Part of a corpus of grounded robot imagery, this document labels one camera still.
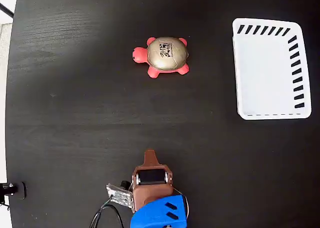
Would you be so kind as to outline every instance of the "table surface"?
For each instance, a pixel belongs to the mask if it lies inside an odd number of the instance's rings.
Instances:
[[[238,116],[241,17],[300,24],[310,118]],[[320,0],[17,0],[6,158],[28,197],[10,200],[13,228],[88,227],[105,185],[130,179],[148,148],[188,197],[189,227],[319,227],[319,17]],[[132,50],[151,36],[186,38],[190,72],[149,78]],[[100,222],[118,225],[112,212]]]

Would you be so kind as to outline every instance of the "black cable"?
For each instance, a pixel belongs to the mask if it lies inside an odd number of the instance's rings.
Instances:
[[[9,205],[7,205],[7,204],[2,204],[2,203],[0,203],[0,207],[1,207],[1,206],[6,206],[6,207],[7,207],[7,208],[6,208],[7,210],[9,210],[9,209],[10,209],[10,206],[9,206]]]
[[[114,210],[114,212],[116,213],[116,215],[117,215],[117,217],[118,217],[118,220],[119,220],[119,222],[120,222],[120,224],[121,224],[121,228],[124,228],[124,223],[123,223],[123,221],[122,221],[122,219],[121,219],[121,216],[120,216],[119,211],[117,210],[117,208],[116,208],[114,205],[108,204],[108,203],[111,201],[111,199],[112,199],[112,195],[111,195],[110,198],[100,207],[100,209],[95,213],[94,217],[92,218],[92,221],[91,221],[91,223],[90,223],[89,228],[97,228],[98,222],[99,222],[100,217],[101,217],[101,214],[102,214],[102,211],[103,211],[104,209],[106,209],[107,207],[110,207],[111,209]]]
[[[14,18],[13,12],[11,12],[7,7],[3,6],[1,3],[0,10],[3,11],[5,14],[9,15],[11,18]]]

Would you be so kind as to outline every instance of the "wire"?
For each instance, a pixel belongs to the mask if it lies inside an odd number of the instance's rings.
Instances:
[[[119,211],[117,210],[117,208],[112,205],[112,204],[108,204],[111,200],[112,200],[112,197],[113,195],[110,196],[110,198],[100,207],[100,209],[95,213],[94,217],[92,218],[92,221],[90,223],[90,226],[89,228],[97,228],[98,226],[98,222],[101,218],[101,214],[102,214],[102,211],[108,207],[110,207],[111,209],[114,210],[114,212],[116,213],[117,217],[118,217],[118,220],[121,224],[121,228],[124,228],[124,223],[121,219],[121,216],[120,216],[120,213]]]
[[[189,216],[189,203],[188,203],[188,199],[187,197],[182,194],[179,190],[177,190],[176,188],[174,188],[178,193],[180,193],[184,198],[185,198],[185,201],[186,201],[186,218],[188,218]]]
[[[7,205],[7,204],[4,204],[4,203],[2,204],[2,203],[0,203],[0,207],[1,207],[1,206],[6,206],[6,207],[7,207],[6,209],[7,209],[7,210],[10,210],[10,206]]]

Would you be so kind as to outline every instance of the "gold turtle shell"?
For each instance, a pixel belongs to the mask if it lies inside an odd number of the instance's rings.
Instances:
[[[176,38],[157,38],[147,48],[147,61],[161,71],[181,68],[189,53],[182,41]]]

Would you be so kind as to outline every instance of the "turtle head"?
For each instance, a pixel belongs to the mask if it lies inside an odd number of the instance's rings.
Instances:
[[[146,63],[147,62],[147,49],[136,47],[133,50],[132,58],[136,63]]]

